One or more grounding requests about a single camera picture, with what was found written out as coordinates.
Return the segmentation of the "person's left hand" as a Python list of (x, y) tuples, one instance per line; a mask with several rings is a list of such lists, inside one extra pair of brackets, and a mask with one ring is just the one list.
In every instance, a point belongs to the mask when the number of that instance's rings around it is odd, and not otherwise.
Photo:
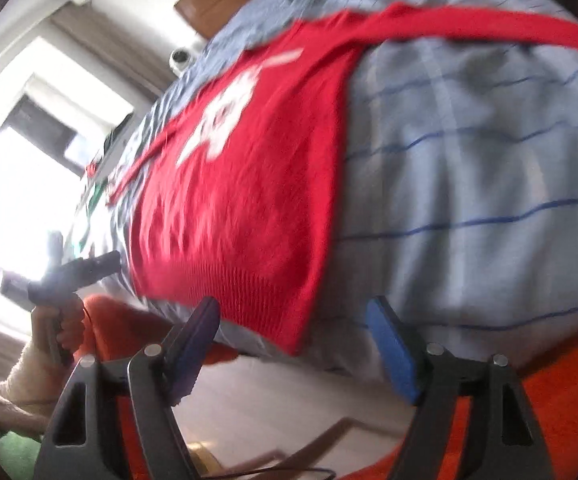
[(72, 294), (59, 307), (35, 306), (31, 313), (32, 343), (65, 367), (84, 342), (84, 304)]

